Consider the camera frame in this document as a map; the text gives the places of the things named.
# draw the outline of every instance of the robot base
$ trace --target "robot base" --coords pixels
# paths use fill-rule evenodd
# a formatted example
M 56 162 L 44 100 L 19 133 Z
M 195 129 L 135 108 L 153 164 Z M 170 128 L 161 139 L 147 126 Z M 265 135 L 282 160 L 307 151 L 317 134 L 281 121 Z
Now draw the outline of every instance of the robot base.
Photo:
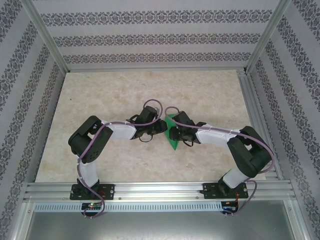
M 247 185 L 242 182 L 236 188 L 225 196 L 219 189 L 218 182 L 208 182 L 204 183 L 203 190 L 200 191 L 204 195 L 204 199 L 234 199 L 236 198 L 236 193 L 238 193 L 239 199 L 247 199 L 249 197 Z
M 73 184 L 71 187 L 70 200 L 100 200 L 96 195 L 90 192 L 77 179 L 78 184 Z M 114 184 L 100 184 L 98 182 L 91 187 L 96 193 L 103 197 L 104 200 L 113 200 L 115 195 Z

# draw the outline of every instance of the striped wall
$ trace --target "striped wall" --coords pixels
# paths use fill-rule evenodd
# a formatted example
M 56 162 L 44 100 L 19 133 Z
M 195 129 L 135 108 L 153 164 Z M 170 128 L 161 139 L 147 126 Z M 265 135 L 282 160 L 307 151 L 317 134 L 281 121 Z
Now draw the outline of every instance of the striped wall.
M 319 0 L 293 0 L 250 73 L 311 239 L 320 239 L 319 19 Z
M 33 182 L 64 76 L 18 0 L 0 1 L 0 240 Z
M 71 70 L 244 67 L 279 0 L 34 0 Z

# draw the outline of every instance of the wire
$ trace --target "wire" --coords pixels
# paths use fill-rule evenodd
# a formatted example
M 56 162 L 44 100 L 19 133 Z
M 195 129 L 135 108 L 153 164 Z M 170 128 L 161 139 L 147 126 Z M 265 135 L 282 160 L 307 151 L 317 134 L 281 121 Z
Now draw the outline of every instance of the wire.
M 236 212 L 231 212 L 231 211 L 226 210 L 226 209 L 223 209 L 223 211 L 228 212 L 228 213 L 231 214 L 232 216 L 235 216 L 235 215 L 241 213 L 241 212 L 247 207 L 248 203 L 251 201 L 251 199 L 254 197 L 254 195 L 255 195 L 255 193 L 256 193 L 256 191 L 257 191 L 258 184 L 257 184 L 257 182 L 256 182 L 255 180 L 252 180 L 252 179 L 251 179 L 251 180 L 247 180 L 246 182 L 247 182 L 247 183 L 254 183 L 253 192 L 252 192 L 251 196 L 248 198 L 248 200 L 247 200 L 247 201 L 242 205 L 242 207 L 241 207 L 238 211 L 236 211 Z
M 264 147 L 268 153 L 270 154 L 271 156 L 271 165 L 265 169 L 265 170 L 262 170 L 260 171 L 258 174 L 263 174 L 263 173 L 266 173 L 268 171 L 270 171 L 274 166 L 275 166 L 275 162 L 276 162 L 276 157 L 274 155 L 274 153 L 272 152 L 272 150 L 270 149 L 269 146 L 267 146 L 264 142 L 260 141 L 259 139 L 256 139 L 255 137 L 252 137 L 252 136 L 248 136 L 246 134 L 243 134 L 243 133 L 240 133 L 240 132 L 235 132 L 235 131 L 232 131 L 232 130 L 228 130 L 228 129 L 223 129 L 223 128 L 219 128 L 219 127 L 207 127 L 207 126 L 192 126 L 192 125 L 188 125 L 188 124 L 183 124 L 183 123 L 180 123 L 180 122 L 177 122 L 175 120 L 173 120 L 167 113 L 168 109 L 175 109 L 178 111 L 178 113 L 180 112 L 179 111 L 179 108 L 175 107 L 175 106 L 168 106 L 165 110 L 164 110 L 164 115 L 169 119 L 171 120 L 173 123 L 175 123 L 176 125 L 180 125 L 180 126 L 183 126 L 183 127 L 187 127 L 187 128 L 193 128 L 193 129 L 202 129 L 202 130 L 214 130 L 214 131 L 218 131 L 218 132 L 221 132 L 221 133 L 227 133 L 227 134 L 234 134 L 234 135 L 239 135 L 239 136 L 242 136 L 244 138 L 247 138 L 247 139 L 250 139 L 254 142 L 256 142 L 257 144 L 261 145 L 262 147 Z M 247 183 L 254 183 L 254 190 L 251 194 L 251 196 L 249 197 L 249 199 L 243 204 L 243 206 L 235 213 L 233 212 L 230 212 L 228 210 L 224 210 L 226 212 L 229 212 L 230 214 L 233 215 L 237 215 L 238 213 L 240 213 L 246 206 L 247 204 L 250 202 L 250 200 L 254 197 L 255 193 L 256 193 L 256 190 L 257 190 L 257 182 L 255 180 L 250 180 L 250 178 L 248 178 L 247 180 L 245 180 L 245 182 Z
M 103 200 L 106 200 L 106 199 L 105 199 L 105 196 L 106 196 L 107 194 L 106 194 L 104 191 L 100 190 L 100 191 L 98 191 L 98 193 L 102 193 Z
M 95 133 L 95 135 L 93 136 L 92 140 L 90 141 L 90 143 L 88 144 L 88 146 L 85 148 L 85 150 L 83 151 L 83 153 L 80 155 L 80 157 L 77 159 L 77 164 L 76 164 L 76 170 L 77 170 L 77 173 L 79 175 L 79 178 L 80 178 L 80 181 L 81 183 L 91 192 L 93 193 L 94 195 L 96 195 L 102 202 L 102 210 L 100 212 L 98 212 L 96 215 L 94 216 L 87 216 L 86 215 L 86 211 L 87 211 L 87 208 L 83 211 L 83 215 L 84 215 L 84 218 L 89 218 L 89 219 L 94 219 L 94 218 L 97 218 L 99 217 L 106 209 L 106 203 L 103 199 L 102 196 L 100 196 L 97 192 L 95 192 L 93 189 L 91 189 L 91 187 L 88 186 L 88 184 L 84 181 L 83 177 L 82 177 L 82 174 L 80 172 L 80 162 L 82 160 L 82 158 L 87 154 L 88 150 L 91 148 L 92 144 L 95 142 L 95 140 L 97 139 L 99 133 L 102 131 L 102 129 L 110 124 L 122 124 L 122 125 L 129 125 L 129 126 L 136 126 L 136 127 L 141 127 L 141 126 L 148 126 L 148 125 L 151 125 L 151 124 L 154 124 L 156 121 L 158 121 L 161 116 L 162 116 L 162 113 L 163 113 L 163 106 L 161 104 L 160 101 L 156 100 L 156 99 L 149 99 L 148 101 L 146 101 L 144 104 L 143 104 L 143 108 L 146 106 L 147 103 L 151 102 L 151 101 L 154 101 L 154 102 L 157 102 L 159 105 L 160 105 L 160 114 L 157 118 L 155 118 L 153 121 L 151 122 L 148 122 L 148 123 L 142 123 L 142 124 L 137 124 L 137 123 L 129 123 L 129 122 L 123 122 L 123 121 L 112 121 L 112 122 L 107 122 L 105 124 L 103 124 L 99 129 L 98 131 Z
M 270 171 L 274 166 L 275 166 L 275 162 L 276 162 L 276 157 L 274 155 L 274 153 L 272 152 L 272 150 L 270 149 L 270 147 L 268 147 L 265 143 L 263 143 L 262 141 L 260 141 L 259 139 L 256 139 L 255 137 L 252 137 L 252 136 L 248 136 L 246 134 L 243 134 L 241 132 L 235 132 L 235 131 L 232 131 L 232 130 L 228 130 L 228 129 L 223 129 L 223 128 L 219 128 L 219 127 L 207 127 L 207 126 L 192 126 L 192 125 L 188 125 L 188 124 L 183 124 L 183 123 L 180 123 L 180 122 L 177 122 L 175 120 L 173 120 L 168 114 L 167 114 L 167 111 L 168 109 L 176 109 L 178 112 L 179 109 L 175 106 L 168 106 L 165 110 L 164 110 L 164 115 L 169 119 L 171 120 L 174 124 L 176 125 L 180 125 L 180 126 L 183 126 L 183 127 L 187 127 L 187 128 L 193 128 L 193 129 L 203 129 L 203 130 L 214 130 L 214 131 L 218 131 L 218 132 L 221 132 L 221 133 L 225 133 L 225 134 L 234 134 L 234 135 L 239 135 L 241 137 L 244 137 L 244 138 L 247 138 L 247 139 L 250 139 L 254 142 L 256 142 L 257 144 L 261 145 L 262 147 L 264 147 L 268 153 L 270 154 L 271 156 L 271 165 L 265 169 L 265 170 L 262 170 L 259 172 L 259 174 L 263 174 L 263 173 L 266 173 L 268 171 Z
M 236 202 L 236 208 L 237 208 L 237 207 L 239 207 L 239 202 L 238 202 L 238 200 L 239 200 L 239 193 L 238 193 L 237 191 L 235 192 L 235 197 L 236 197 L 235 202 Z
M 154 136 L 153 135 L 151 135 L 151 139 L 150 140 L 148 140 L 148 141 L 143 141 L 143 140 L 141 140 L 141 137 L 139 137 L 139 140 L 140 140 L 140 142 L 143 142 L 143 143 L 148 143 L 148 142 L 150 142 L 151 140 L 152 140 L 152 138 L 153 138 Z
M 187 145 L 188 147 L 193 147 L 194 146 L 194 142 L 192 142 L 191 143 L 191 145 L 190 144 L 188 144 L 186 141 L 182 141 L 185 145 Z

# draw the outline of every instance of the black mounting plate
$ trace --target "black mounting plate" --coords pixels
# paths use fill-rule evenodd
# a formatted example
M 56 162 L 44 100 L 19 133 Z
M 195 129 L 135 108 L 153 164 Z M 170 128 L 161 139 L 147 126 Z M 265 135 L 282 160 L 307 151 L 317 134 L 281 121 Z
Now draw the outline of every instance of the black mounting plate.
M 71 187 L 70 200 L 100 200 L 96 195 L 89 197 L 87 194 L 82 194 L 82 186 L 73 184 Z M 104 200 L 113 200 L 115 195 L 114 184 L 99 184 L 97 193 L 101 195 Z
M 217 182 L 207 182 L 202 184 L 202 186 L 203 190 L 200 193 L 204 195 L 204 199 L 235 199 L 236 193 L 238 193 L 239 199 L 247 199 L 249 197 L 247 185 L 244 182 L 240 183 L 227 196 L 220 191 Z

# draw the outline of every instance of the metal strip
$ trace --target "metal strip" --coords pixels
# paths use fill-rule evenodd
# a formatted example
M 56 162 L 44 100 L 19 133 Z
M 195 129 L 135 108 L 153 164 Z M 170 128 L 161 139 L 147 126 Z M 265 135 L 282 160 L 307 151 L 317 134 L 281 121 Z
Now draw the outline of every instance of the metal strip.
M 250 73 L 252 69 L 254 68 L 259 56 L 261 55 L 262 51 L 264 50 L 269 38 L 271 37 L 272 33 L 277 27 L 277 24 L 279 23 L 280 18 L 285 13 L 290 0 L 280 0 L 278 5 L 276 6 L 275 10 L 273 11 L 273 14 L 265 27 L 258 43 L 255 45 L 255 48 L 245 66 L 245 72 Z
M 15 223 L 12 240 L 25 240 L 27 238 L 35 203 L 23 202 L 19 210 L 17 222 Z
M 311 240 L 297 200 L 283 201 L 294 239 Z
M 40 14 L 38 13 L 34 3 L 32 2 L 32 0 L 21 0 L 20 2 L 23 8 L 25 9 L 25 11 L 27 12 L 27 14 L 29 15 L 29 17 L 31 18 L 42 40 L 44 41 L 50 53 L 52 54 L 54 60 L 58 64 L 60 70 L 64 75 L 66 75 L 66 73 L 68 73 L 70 70 L 62 54 L 60 53 L 53 37 L 51 36 L 44 21 L 42 20 Z
M 278 179 L 278 175 L 277 175 L 276 170 L 270 170 L 270 171 L 266 172 L 264 175 L 267 180 L 272 180 L 272 179 L 277 180 Z
M 149 71 L 221 71 L 243 70 L 243 67 L 217 66 L 217 67 L 136 67 L 136 68 L 96 68 L 96 69 L 72 69 L 70 73 L 100 73 L 100 72 L 149 72 Z
M 258 104 L 259 100 L 254 90 L 252 79 L 249 75 L 246 75 L 244 71 L 237 71 L 237 75 L 251 124 L 274 152 L 275 150 L 273 148 L 267 124 L 263 117 L 262 109 Z M 274 169 L 277 174 L 277 178 L 283 180 L 284 177 L 282 175 L 278 161 L 275 162 Z M 269 175 L 268 174 L 266 174 L 266 177 L 271 177 L 272 173 L 270 173 Z
M 204 182 L 113 182 L 114 200 L 106 202 L 210 202 L 199 191 Z M 296 199 L 289 180 L 258 180 L 256 200 Z M 29 183 L 24 195 L 24 202 L 74 202 L 69 199 L 72 183 Z M 254 184 L 247 183 L 249 195 Z M 232 201 L 234 199 L 216 199 Z
M 39 202 L 36 203 L 35 213 L 79 213 L 80 202 Z M 104 212 L 113 213 L 143 213 L 143 212 L 207 212 L 222 211 L 220 201 L 209 202 L 109 202 Z

